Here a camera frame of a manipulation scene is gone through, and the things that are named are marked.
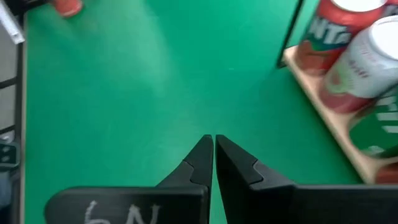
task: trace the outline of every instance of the red soda can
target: red soda can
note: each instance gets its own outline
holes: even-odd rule
[[[52,0],[55,10],[63,17],[71,17],[78,14],[83,3],[81,0]]]
[[[398,15],[398,0],[388,0],[384,8],[383,17]]]
[[[324,75],[352,38],[382,16],[386,0],[321,0],[295,61],[307,74]]]

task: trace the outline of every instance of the wooden tray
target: wooden tray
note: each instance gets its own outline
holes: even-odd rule
[[[284,52],[284,60],[294,77],[303,88],[305,94],[310,99],[312,105],[317,109],[319,115],[328,126],[330,132],[354,165],[355,169],[367,184],[373,184],[376,172],[384,165],[397,162],[398,157],[391,159],[373,159],[362,154],[349,139],[348,123],[356,113],[338,114],[326,108],[318,98],[317,90],[321,77],[306,75],[295,64],[293,57],[297,46],[288,48]]]

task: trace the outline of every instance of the white soda can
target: white soda can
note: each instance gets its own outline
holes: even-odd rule
[[[363,108],[398,83],[398,16],[360,32],[322,81],[319,97],[339,113]]]

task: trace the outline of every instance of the green table surface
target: green table surface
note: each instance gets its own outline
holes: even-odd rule
[[[27,15],[25,222],[73,186],[153,186],[203,134],[301,184],[360,182],[292,74],[295,0],[86,0]],[[313,13],[307,0],[291,44]],[[226,223],[216,175],[211,223]]]

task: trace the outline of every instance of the can lid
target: can lid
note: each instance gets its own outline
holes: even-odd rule
[[[398,16],[376,21],[369,30],[369,39],[380,54],[398,60]]]
[[[350,12],[368,12],[383,6],[387,0],[331,0],[336,6]]]

